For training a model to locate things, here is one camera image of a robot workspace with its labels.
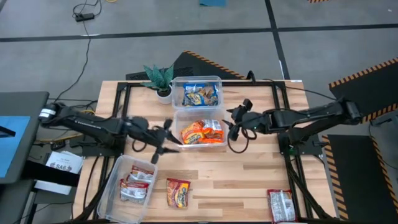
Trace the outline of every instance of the plastic bin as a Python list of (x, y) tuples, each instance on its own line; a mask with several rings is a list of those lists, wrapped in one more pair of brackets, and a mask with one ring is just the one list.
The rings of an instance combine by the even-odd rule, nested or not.
[[(149, 185), (143, 205), (130, 201), (123, 202), (120, 200), (120, 180), (127, 177), (128, 173), (131, 172), (131, 167), (133, 165), (154, 172), (154, 179)], [(119, 223), (140, 223), (146, 214), (150, 193), (155, 184), (156, 175), (157, 167), (150, 162), (135, 159), (131, 156), (120, 156), (114, 165), (104, 193), (99, 201), (97, 214), (101, 218), (106, 218)]]
[(197, 148), (197, 147), (216, 147), (227, 145), (228, 126), (222, 121), (226, 119), (226, 113), (223, 108), (217, 109), (195, 109), (195, 110), (178, 110), (174, 113), (175, 136), (182, 141), (181, 130), (191, 125), (193, 122), (201, 119), (216, 119), (220, 122), (224, 131), (222, 143), (214, 144), (183, 144), (178, 145), (181, 148)]
[[(208, 108), (214, 109), (223, 106), (224, 98), (223, 98), (223, 82), (217, 76), (201, 76), (201, 77), (177, 77), (173, 79), (173, 92), (172, 92), (172, 105), (175, 109), (186, 109), (186, 110), (194, 110), (197, 108)], [(182, 101), (184, 99), (184, 87), (183, 85), (186, 83), (205, 83), (211, 85), (215, 83), (216, 88), (218, 90), (218, 104), (216, 106), (183, 106)]]

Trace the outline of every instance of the black cable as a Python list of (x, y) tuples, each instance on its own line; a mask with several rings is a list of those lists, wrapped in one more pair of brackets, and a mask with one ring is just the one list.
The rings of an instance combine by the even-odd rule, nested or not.
[(51, 127), (47, 127), (46, 129), (58, 130), (58, 131), (71, 131), (71, 129), (68, 129), (68, 128), (51, 128)]
[(95, 158), (93, 167), (91, 168), (90, 174), (89, 174), (89, 176), (88, 176), (87, 186), (86, 186), (86, 191), (85, 191), (85, 196), (84, 196), (84, 198), (83, 198), (83, 210), (86, 208), (86, 199), (87, 199), (88, 186), (90, 186), (91, 176), (93, 175), (93, 171), (94, 171), (94, 168), (95, 168), (95, 164), (97, 163), (98, 158), (99, 158), (98, 156)]
[[(96, 0), (96, 2), (95, 2), (94, 4), (88, 4), (88, 3), (87, 3), (87, 0), (86, 0), (84, 3), (77, 4), (75, 7), (73, 7), (73, 9), (72, 9), (72, 12), (73, 12), (72, 17), (75, 18), (77, 15), (81, 14), (81, 12), (83, 12), (83, 10), (84, 10), (84, 8), (85, 8), (86, 6), (93, 6), (93, 7), (95, 7), (98, 3), (99, 3), (99, 13), (94, 14), (94, 16), (100, 15), (101, 12), (102, 12), (102, 3), (101, 3), (101, 0)], [(80, 10), (80, 12), (76, 13), (76, 8), (79, 7), (79, 6), (83, 6), (83, 7), (82, 7), (82, 9)]]
[[(57, 136), (56, 138), (53, 138), (50, 142), (52, 142), (52, 141), (54, 141), (54, 140), (56, 140), (56, 139), (62, 137), (63, 135), (65, 135), (65, 134), (66, 134), (67, 132), (69, 132), (69, 131), (71, 131), (71, 130), (70, 130), (70, 129), (65, 130), (62, 134), (60, 134), (60, 135)], [(44, 144), (50, 144), (50, 142), (47, 142), (47, 141), (42, 142), (42, 141), (40, 141), (39, 139), (36, 139), (36, 141), (40, 142), (40, 144), (43, 144), (43, 146), (44, 146)]]
[[(371, 133), (371, 126), (372, 126), (372, 123), (369, 123), (369, 127), (368, 127), (369, 137), (374, 138), (373, 135), (372, 135), (372, 133)], [(389, 167), (391, 167), (391, 168), (393, 168), (393, 169), (395, 169), (395, 170), (398, 170), (398, 168), (396, 168), (396, 167), (394, 167), (394, 166), (388, 164), (382, 157), (380, 157), (380, 158), (381, 158), (381, 160), (382, 160), (387, 166), (389, 166)]]
[(91, 107), (92, 104), (97, 103), (97, 102), (98, 102), (98, 100), (93, 100), (85, 105), (74, 105), (74, 106), (71, 106), (71, 108), (84, 108), (85, 107), (87, 110), (87, 107)]
[(73, 217), (73, 203), (70, 204), (70, 216), (72, 217), (72, 220), (74, 219)]
[[(274, 80), (269, 79), (269, 78), (264, 78), (263, 80), (268, 80), (268, 81), (271, 81), (271, 82), (275, 82)], [(300, 89), (300, 88), (295, 88), (295, 87), (289, 87), (289, 86), (286, 86), (286, 85), (285, 85), (285, 87), (286, 87), (286, 88), (293, 89), (293, 90), (307, 91), (307, 92), (309, 92), (309, 93), (313, 93), (313, 94), (316, 94), (316, 95), (323, 96), (323, 97), (328, 98), (328, 99), (330, 99), (330, 100), (337, 100), (337, 99), (334, 99), (334, 98), (332, 98), (332, 97), (330, 97), (330, 96), (326, 96), (326, 95), (324, 95), (324, 94), (322, 94), (322, 93), (318, 93), (318, 92), (315, 92), (315, 91), (312, 91), (312, 90), (306, 90), (306, 89)]]
[(324, 163), (323, 159), (319, 158), (317, 155), (313, 155), (313, 156), (315, 156), (315, 158), (317, 158), (319, 161), (321, 161), (321, 163), (323, 164), (323, 166), (325, 166), (325, 163)]
[[(50, 204), (48, 204), (48, 205), (46, 205), (46, 206), (42, 207), (41, 209), (39, 209), (39, 210), (36, 210), (36, 211), (35, 211), (35, 214), (36, 214), (37, 212), (39, 212), (39, 211), (41, 211), (41, 210), (43, 210), (43, 209), (47, 208), (47, 207), (48, 207), (48, 206), (50, 206), (50, 205), (65, 205), (65, 204), (68, 204), (68, 203), (73, 203), (73, 202), (64, 202), (64, 203), (50, 203)], [(13, 222), (12, 224), (19, 223), (19, 222), (20, 222), (22, 219), (24, 219), (24, 218), (28, 217), (29, 215), (30, 215), (30, 214), (28, 214), (28, 215), (25, 215), (24, 217), (22, 217), (22, 218), (20, 218), (20, 219), (16, 220), (15, 222)]]
[(229, 138), (226, 138), (226, 142), (228, 143), (229, 149), (230, 149), (231, 151), (237, 153), (237, 154), (244, 153), (244, 152), (248, 149), (248, 147), (249, 147), (249, 138), (246, 138), (246, 145), (244, 146), (244, 149), (242, 149), (242, 151), (235, 151), (235, 150), (232, 148), (231, 143), (229, 142)]
[(64, 98), (59, 98), (58, 100), (60, 101), (95, 101), (98, 102), (98, 100), (86, 100), (86, 99), (64, 99)]
[(137, 139), (134, 139), (133, 142), (132, 142), (132, 144), (131, 144), (131, 148), (132, 148), (132, 150), (133, 150), (134, 152), (141, 152), (141, 151), (143, 151), (143, 150), (147, 147), (147, 144), (144, 143), (144, 146), (143, 146), (141, 149), (136, 149), (136, 147), (134, 146), (134, 145), (136, 144), (136, 141), (137, 141)]
[(41, 160), (41, 159), (42, 159), (42, 156), (40, 156), (39, 158), (35, 158), (35, 157), (33, 157), (33, 156), (29, 156), (29, 158), (32, 158), (32, 159), (34, 159), (34, 160)]
[(84, 28), (85, 28), (85, 31), (86, 31), (86, 34), (87, 34), (87, 37), (88, 37), (88, 44), (87, 44), (87, 51), (86, 51), (86, 62), (84, 63), (83, 69), (81, 70), (80, 75), (79, 75), (79, 77), (77, 78), (77, 80), (76, 80), (70, 87), (68, 87), (66, 90), (63, 90), (63, 91), (57, 96), (57, 98), (54, 100), (54, 102), (56, 102), (64, 93), (66, 93), (67, 91), (69, 91), (70, 89), (72, 89), (72, 88), (79, 82), (81, 76), (84, 74), (84, 72), (85, 72), (85, 70), (86, 70), (86, 66), (87, 66), (87, 63), (88, 63), (88, 51), (90, 50), (91, 37), (90, 37), (90, 35), (88, 34), (88, 31), (87, 31), (87, 28), (86, 28), (86, 24), (85, 24), (84, 21), (83, 21), (83, 26), (84, 26)]

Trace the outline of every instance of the black platform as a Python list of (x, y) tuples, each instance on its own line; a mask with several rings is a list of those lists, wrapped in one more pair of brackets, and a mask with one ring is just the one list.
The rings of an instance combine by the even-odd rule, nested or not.
[(343, 220), (398, 223), (398, 202), (377, 143), (368, 136), (323, 136), (338, 213)]
[[(174, 62), (174, 78), (194, 75), (216, 75), (222, 80), (241, 80), (245, 76), (217, 64), (195, 52), (184, 50)], [(126, 75), (126, 80), (148, 80), (145, 72)]]
[(357, 104), (363, 122), (377, 118), (398, 107), (398, 58), (367, 68), (329, 84), (339, 99)]

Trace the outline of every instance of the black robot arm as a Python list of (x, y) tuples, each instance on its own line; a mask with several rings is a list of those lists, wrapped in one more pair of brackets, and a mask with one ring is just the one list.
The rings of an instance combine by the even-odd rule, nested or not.
[(163, 147), (165, 139), (181, 144), (169, 130), (172, 124), (171, 119), (165, 121), (164, 127), (156, 126), (154, 129), (148, 129), (148, 121), (142, 117), (135, 116), (128, 119), (101, 118), (73, 110), (63, 103), (51, 103), (42, 109), (39, 120), (45, 128), (64, 126), (93, 137), (98, 143), (107, 147), (114, 146), (119, 138), (125, 138), (127, 134), (134, 139), (134, 142), (141, 141), (145, 144), (141, 150), (147, 144), (156, 147), (156, 152), (151, 161), (154, 164), (159, 155), (166, 152), (178, 152)]
[[(228, 137), (232, 141), (238, 138), (239, 130), (251, 130), (261, 134), (283, 133), (288, 131), (290, 144), (298, 144), (308, 137), (339, 124), (358, 124), (361, 122), (355, 103), (338, 100), (327, 105), (307, 110), (273, 109), (262, 113), (250, 112), (249, 99), (243, 105), (227, 110), (235, 124), (224, 121), (229, 126)], [(296, 124), (314, 121), (304, 128), (295, 128)]]

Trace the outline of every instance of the snack bag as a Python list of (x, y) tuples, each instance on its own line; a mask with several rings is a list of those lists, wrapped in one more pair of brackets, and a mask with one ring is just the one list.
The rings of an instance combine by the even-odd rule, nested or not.
[(273, 223), (297, 221), (290, 190), (267, 190), (267, 196)]
[(184, 106), (193, 106), (193, 103), (191, 102), (191, 99), (187, 96), (188, 94), (194, 94), (196, 92), (199, 92), (200, 90), (204, 89), (205, 84), (204, 83), (197, 83), (197, 84), (189, 84), (186, 83), (183, 85), (184, 88), (184, 99), (182, 100), (182, 105)]
[(120, 200), (131, 201), (143, 204), (147, 196), (148, 183), (143, 182), (126, 182), (124, 179), (120, 180)]
[(202, 131), (208, 142), (223, 142), (224, 131), (220, 122), (215, 119), (204, 119), (202, 122)]
[(167, 204), (173, 208), (188, 206), (188, 190), (191, 182), (167, 178)]
[(198, 144), (205, 135), (201, 130), (202, 125), (196, 121), (181, 131), (181, 137), (184, 144)]
[(214, 106), (218, 104), (218, 90), (215, 83), (186, 83), (184, 87), (184, 106)]
[(131, 168), (131, 173), (127, 176), (127, 182), (133, 181), (143, 181), (147, 183), (151, 183), (152, 179), (154, 178), (154, 173), (145, 169), (142, 169), (138, 166), (133, 166)]

